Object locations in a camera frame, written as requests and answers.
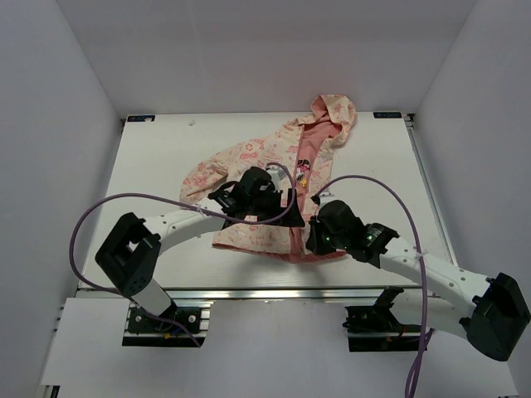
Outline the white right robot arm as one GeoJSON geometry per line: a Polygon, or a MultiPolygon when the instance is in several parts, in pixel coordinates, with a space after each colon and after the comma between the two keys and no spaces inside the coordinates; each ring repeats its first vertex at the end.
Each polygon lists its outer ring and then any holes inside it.
{"type": "Polygon", "coordinates": [[[306,247],[315,255],[343,251],[354,260],[424,285],[421,291],[390,286],[375,303],[349,308],[350,333],[400,332],[405,326],[433,328],[462,337],[498,362],[509,360],[530,312],[515,279],[476,274],[433,255],[423,255],[395,230],[365,224],[340,200],[324,204],[309,221],[306,247]]]}

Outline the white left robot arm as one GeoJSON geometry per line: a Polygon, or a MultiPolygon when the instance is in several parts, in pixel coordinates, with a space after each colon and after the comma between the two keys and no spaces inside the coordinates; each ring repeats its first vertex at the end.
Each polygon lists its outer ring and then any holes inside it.
{"type": "Polygon", "coordinates": [[[224,182],[199,202],[179,202],[156,217],[122,215],[95,255],[118,292],[147,313],[156,330],[171,328],[177,307],[155,280],[158,258],[183,242],[234,225],[302,227],[295,180],[286,167],[251,167],[237,181],[224,182]]]}

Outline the blue label sticker right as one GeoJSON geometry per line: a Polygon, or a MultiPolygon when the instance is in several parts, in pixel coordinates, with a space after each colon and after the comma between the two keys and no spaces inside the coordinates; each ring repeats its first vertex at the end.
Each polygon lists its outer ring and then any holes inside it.
{"type": "Polygon", "coordinates": [[[401,119],[402,114],[400,112],[376,111],[373,112],[373,117],[375,119],[401,119]]]}

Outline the blue label sticker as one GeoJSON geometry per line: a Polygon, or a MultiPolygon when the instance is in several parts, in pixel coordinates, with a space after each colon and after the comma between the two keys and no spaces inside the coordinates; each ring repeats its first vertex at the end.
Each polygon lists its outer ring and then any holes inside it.
{"type": "Polygon", "coordinates": [[[129,115],[126,119],[127,123],[150,123],[155,120],[154,114],[143,115],[129,115]]]}
{"type": "Polygon", "coordinates": [[[401,119],[402,114],[400,112],[376,111],[373,112],[373,117],[375,119],[401,119]]]}

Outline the blue label sticker left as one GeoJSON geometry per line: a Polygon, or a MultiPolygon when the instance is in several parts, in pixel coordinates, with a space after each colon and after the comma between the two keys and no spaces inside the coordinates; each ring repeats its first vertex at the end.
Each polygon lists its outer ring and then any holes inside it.
{"type": "Polygon", "coordinates": [[[155,120],[154,114],[143,115],[129,115],[126,119],[127,123],[150,123],[155,120]]]}

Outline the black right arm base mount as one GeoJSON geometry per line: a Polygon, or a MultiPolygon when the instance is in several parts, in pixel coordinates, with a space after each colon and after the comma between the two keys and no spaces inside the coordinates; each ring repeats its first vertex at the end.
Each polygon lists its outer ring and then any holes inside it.
{"type": "Polygon", "coordinates": [[[388,287],[371,305],[346,307],[342,326],[350,352],[416,352],[420,343],[420,322],[400,323],[392,314],[395,298],[404,289],[388,287]]]}

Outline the aluminium right table rail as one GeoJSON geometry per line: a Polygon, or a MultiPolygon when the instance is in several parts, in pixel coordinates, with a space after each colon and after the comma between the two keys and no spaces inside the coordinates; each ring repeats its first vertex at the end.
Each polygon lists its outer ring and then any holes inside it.
{"type": "Polygon", "coordinates": [[[415,114],[404,114],[403,120],[406,125],[407,133],[412,144],[412,150],[416,157],[417,166],[419,168],[424,188],[428,196],[428,201],[430,202],[431,211],[435,219],[436,227],[445,247],[445,252],[449,257],[450,262],[453,265],[458,265],[457,258],[455,257],[455,250],[451,242],[451,238],[449,237],[448,230],[446,228],[446,223],[442,217],[441,208],[433,190],[429,173],[426,169],[426,162],[418,144],[417,132],[415,129],[415,116],[415,114]]]}

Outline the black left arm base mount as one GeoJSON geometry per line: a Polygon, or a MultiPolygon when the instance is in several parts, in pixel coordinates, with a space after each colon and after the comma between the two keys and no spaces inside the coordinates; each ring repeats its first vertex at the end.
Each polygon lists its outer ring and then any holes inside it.
{"type": "Polygon", "coordinates": [[[123,347],[200,347],[206,338],[212,302],[177,301],[173,321],[161,321],[146,315],[136,304],[130,304],[124,333],[123,347]]]}

